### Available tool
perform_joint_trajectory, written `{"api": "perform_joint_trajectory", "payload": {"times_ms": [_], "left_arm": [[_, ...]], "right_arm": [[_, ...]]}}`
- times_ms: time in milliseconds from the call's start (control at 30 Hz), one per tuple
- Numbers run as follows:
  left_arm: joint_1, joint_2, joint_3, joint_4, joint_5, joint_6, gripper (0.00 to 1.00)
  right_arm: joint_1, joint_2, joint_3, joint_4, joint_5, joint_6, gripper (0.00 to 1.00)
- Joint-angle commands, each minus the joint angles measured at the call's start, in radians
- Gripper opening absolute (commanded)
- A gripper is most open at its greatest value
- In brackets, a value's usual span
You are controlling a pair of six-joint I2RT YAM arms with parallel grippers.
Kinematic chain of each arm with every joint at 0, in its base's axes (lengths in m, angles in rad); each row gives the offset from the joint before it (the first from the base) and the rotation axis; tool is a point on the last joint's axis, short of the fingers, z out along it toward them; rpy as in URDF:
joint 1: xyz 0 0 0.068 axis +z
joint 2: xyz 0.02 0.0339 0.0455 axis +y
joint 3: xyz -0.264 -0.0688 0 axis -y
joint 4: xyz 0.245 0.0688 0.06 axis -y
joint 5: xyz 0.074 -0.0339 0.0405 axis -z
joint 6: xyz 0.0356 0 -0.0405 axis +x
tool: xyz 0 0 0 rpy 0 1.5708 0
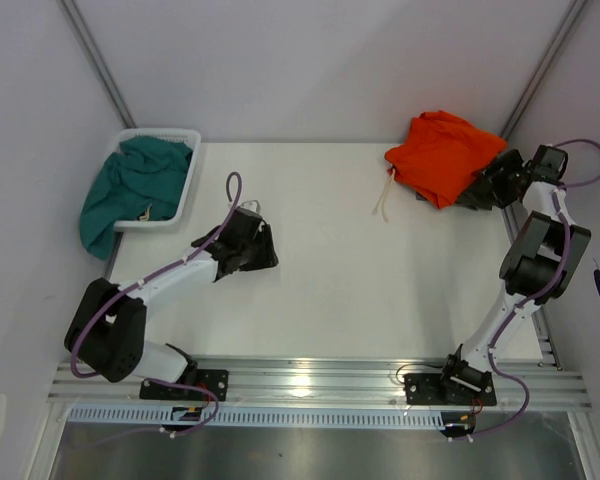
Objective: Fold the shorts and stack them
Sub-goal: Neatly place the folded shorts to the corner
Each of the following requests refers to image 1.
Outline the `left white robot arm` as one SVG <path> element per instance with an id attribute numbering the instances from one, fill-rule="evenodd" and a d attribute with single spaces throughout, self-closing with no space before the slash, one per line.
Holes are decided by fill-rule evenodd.
<path id="1" fill-rule="evenodd" d="M 148 340 L 147 323 L 181 295 L 278 263 L 270 225 L 259 213 L 239 207 L 179 258 L 144 278 L 122 284 L 94 280 L 64 339 L 73 375 L 101 376 L 111 383 L 129 376 L 157 379 L 172 398 L 189 398 L 197 387 L 190 370 L 195 361 L 178 347 Z"/>

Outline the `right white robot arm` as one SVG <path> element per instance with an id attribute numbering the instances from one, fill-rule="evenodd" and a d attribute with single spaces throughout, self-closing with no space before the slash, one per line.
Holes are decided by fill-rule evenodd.
<path id="1" fill-rule="evenodd" d="M 504 209 L 520 202 L 527 219 L 499 270 L 503 286 L 475 333 L 448 355 L 438 376 L 438 395 L 448 403 L 470 403 L 492 386 L 497 359 L 521 324 L 568 287 L 592 234 L 566 206 L 562 177 L 566 151 L 541 145 L 529 161 L 511 150 L 481 171 L 458 197 L 474 210 Z"/>

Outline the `orange shorts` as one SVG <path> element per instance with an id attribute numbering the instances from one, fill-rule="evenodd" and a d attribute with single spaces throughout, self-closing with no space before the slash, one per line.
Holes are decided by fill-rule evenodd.
<path id="1" fill-rule="evenodd" d="M 475 174 L 506 148 L 505 139 L 461 117 L 443 110 L 424 112 L 411 120 L 404 143 L 385 153 L 388 177 L 372 213 L 389 220 L 385 204 L 395 183 L 413 189 L 438 210 L 450 207 Z"/>

